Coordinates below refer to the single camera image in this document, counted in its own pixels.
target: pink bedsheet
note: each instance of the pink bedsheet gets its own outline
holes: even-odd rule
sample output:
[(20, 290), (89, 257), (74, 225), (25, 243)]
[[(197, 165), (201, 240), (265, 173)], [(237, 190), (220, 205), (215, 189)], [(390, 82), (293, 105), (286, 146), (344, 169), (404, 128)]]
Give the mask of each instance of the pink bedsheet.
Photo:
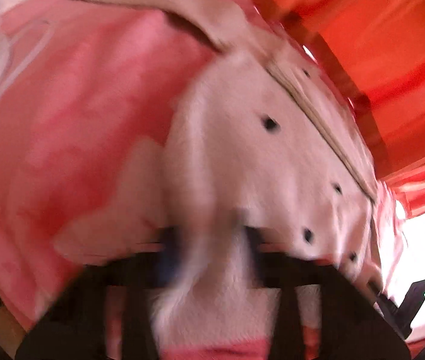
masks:
[[(260, 23), (250, 0), (236, 2)], [(110, 199), (133, 145), (164, 145), (175, 98), (214, 56), (162, 12), (81, 1), (29, 0), (4, 15), (3, 31), (34, 18), (53, 37), (0, 100), (0, 295), (27, 329), (79, 269), (52, 240)], [(13, 65), (40, 31), (15, 45)], [(161, 215), (137, 218), (134, 230), (160, 227)], [(169, 356), (255, 359), (266, 348), (259, 339)]]

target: beige garment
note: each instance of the beige garment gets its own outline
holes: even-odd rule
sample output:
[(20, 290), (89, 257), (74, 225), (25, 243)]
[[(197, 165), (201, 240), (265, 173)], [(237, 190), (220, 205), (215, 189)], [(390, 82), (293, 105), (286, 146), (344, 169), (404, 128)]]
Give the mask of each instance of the beige garment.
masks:
[[(165, 147), (167, 210), (182, 231), (184, 268), (156, 305), (161, 344), (270, 334), (275, 293), (251, 289), (237, 208), (290, 255), (329, 259), (370, 297), (367, 282), (382, 283), (372, 159), (319, 69), (226, 0), (87, 1), (173, 12), (223, 52), (180, 99)], [(314, 293), (299, 298), (303, 323), (318, 327)]]

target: white cord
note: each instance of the white cord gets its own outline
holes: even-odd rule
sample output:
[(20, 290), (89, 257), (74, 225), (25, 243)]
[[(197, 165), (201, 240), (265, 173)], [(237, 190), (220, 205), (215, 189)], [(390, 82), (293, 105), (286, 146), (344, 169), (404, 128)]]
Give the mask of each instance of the white cord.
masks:
[(39, 39), (39, 42), (34, 46), (34, 48), (29, 52), (29, 54), (16, 66), (16, 68), (9, 74), (4, 81), (0, 84), (0, 97), (3, 93), (11, 86), (14, 80), (21, 74), (25, 68), (27, 68), (31, 62), (39, 55), (39, 53), (46, 47), (49, 41), (52, 38), (52, 35), (55, 30), (55, 25), (46, 19), (35, 19), (24, 26), (20, 31), (18, 31), (9, 41), (9, 50), (12, 46), (20, 40), (24, 34), (29, 31), (37, 23), (47, 24), (48, 28), (44, 35)]

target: orange curtain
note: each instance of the orange curtain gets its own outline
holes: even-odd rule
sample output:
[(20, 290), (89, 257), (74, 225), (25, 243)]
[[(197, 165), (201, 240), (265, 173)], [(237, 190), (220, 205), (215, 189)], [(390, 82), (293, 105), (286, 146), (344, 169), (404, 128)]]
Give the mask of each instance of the orange curtain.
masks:
[(425, 212), (425, 0), (255, 0), (355, 109), (376, 175)]

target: pink blanket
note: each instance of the pink blanket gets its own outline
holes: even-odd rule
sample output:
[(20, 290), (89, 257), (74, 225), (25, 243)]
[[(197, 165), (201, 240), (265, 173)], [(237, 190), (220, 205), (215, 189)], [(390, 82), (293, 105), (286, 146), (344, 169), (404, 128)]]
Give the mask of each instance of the pink blanket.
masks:
[[(250, 0), (235, 1), (261, 23)], [(13, 35), (34, 18), (48, 20), (53, 37), (0, 100), (0, 295), (25, 328), (79, 269), (53, 245), (74, 254), (65, 250), (74, 245), (57, 237), (73, 220), (97, 210), (96, 220), (86, 218), (103, 235), (89, 246), (109, 248), (109, 256), (120, 254), (130, 237), (168, 223), (161, 195), (151, 193), (159, 189), (157, 169), (143, 165), (153, 163), (165, 143), (175, 98), (214, 56), (162, 12), (81, 1), (29, 0), (4, 15), (3, 30)], [(15, 45), (13, 65), (40, 31), (33, 27)], [(101, 208), (141, 188), (144, 199), (117, 208), (131, 213), (127, 223), (111, 226), (122, 231), (104, 236), (104, 224), (116, 216)], [(313, 348), (315, 332), (305, 332)], [(264, 357), (267, 341), (252, 334), (237, 344), (188, 350), (198, 359), (238, 353), (255, 359)], [(191, 353), (174, 349), (169, 356)]]

